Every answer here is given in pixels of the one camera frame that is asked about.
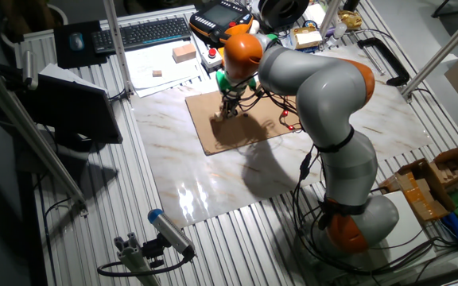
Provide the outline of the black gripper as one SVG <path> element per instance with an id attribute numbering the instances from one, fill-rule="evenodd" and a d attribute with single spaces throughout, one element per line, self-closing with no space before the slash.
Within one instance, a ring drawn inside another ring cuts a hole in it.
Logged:
<path id="1" fill-rule="evenodd" d="M 223 96 L 223 106 L 221 106 L 221 114 L 223 118 L 233 118 L 238 115 L 238 106 L 242 99 L 239 94 L 225 94 Z"/>

